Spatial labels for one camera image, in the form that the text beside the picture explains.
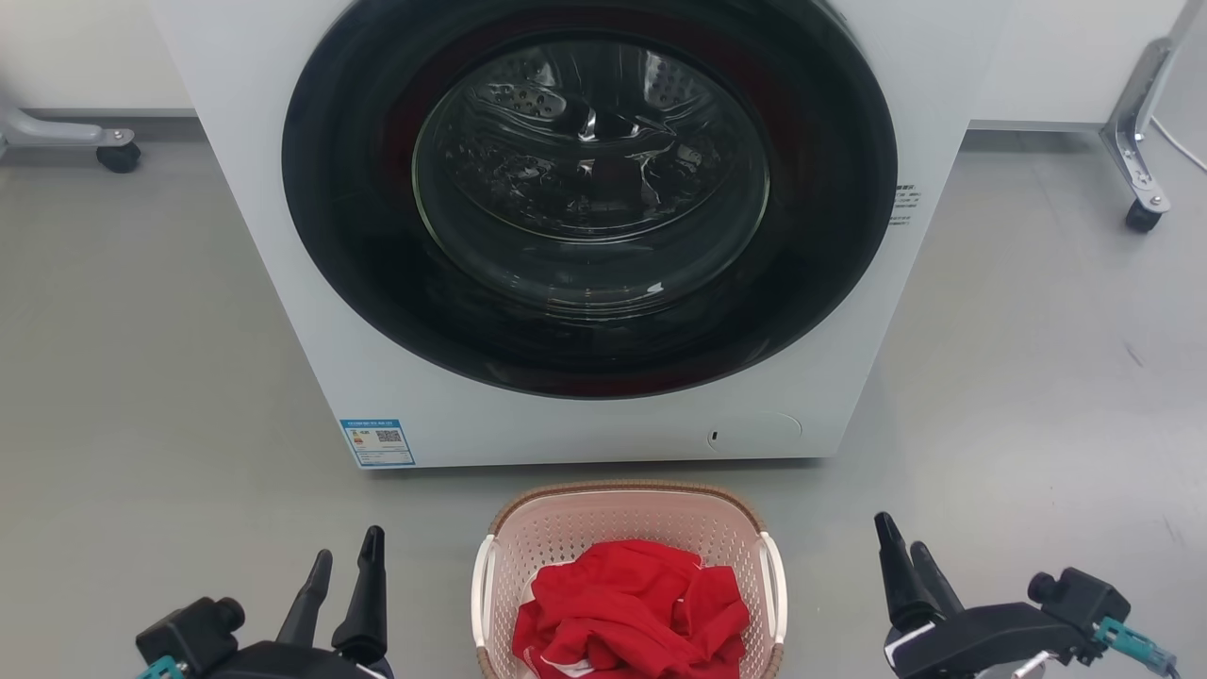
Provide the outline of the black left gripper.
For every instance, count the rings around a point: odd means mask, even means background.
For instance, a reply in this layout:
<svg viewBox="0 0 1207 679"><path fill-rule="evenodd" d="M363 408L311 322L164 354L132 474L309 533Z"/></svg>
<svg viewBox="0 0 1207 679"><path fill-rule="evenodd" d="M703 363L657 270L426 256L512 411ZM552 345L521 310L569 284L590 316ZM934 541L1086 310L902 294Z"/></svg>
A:
<svg viewBox="0 0 1207 679"><path fill-rule="evenodd" d="M332 636L333 650L313 648L317 617L333 568L319 550L276 640L260 640L218 663L204 678L395 678L387 656L387 560L380 527L366 529L346 615Z"/></svg>

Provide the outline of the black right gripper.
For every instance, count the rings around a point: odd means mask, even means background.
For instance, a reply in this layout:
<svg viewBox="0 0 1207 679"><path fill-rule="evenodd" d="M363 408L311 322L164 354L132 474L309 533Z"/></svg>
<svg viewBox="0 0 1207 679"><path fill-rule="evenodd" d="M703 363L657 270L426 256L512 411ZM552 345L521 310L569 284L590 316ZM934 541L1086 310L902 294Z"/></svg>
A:
<svg viewBox="0 0 1207 679"><path fill-rule="evenodd" d="M912 631L885 648L897 678L973 678L1042 652L1066 665L1085 649L1081 631L1039 607L966 609L925 542L912 542L909 552L888 513L876 513L874 525L891 627Z"/></svg>

